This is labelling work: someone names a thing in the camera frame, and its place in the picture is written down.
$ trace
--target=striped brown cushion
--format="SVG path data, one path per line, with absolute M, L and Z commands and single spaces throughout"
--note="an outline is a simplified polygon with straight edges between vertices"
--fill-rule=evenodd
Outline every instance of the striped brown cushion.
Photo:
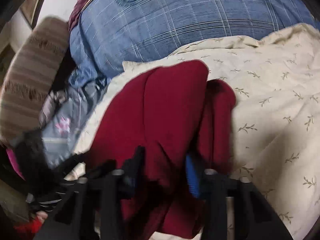
M 38 127 L 39 112 L 68 46 L 68 23 L 47 17 L 17 52 L 0 92 L 2 142 Z

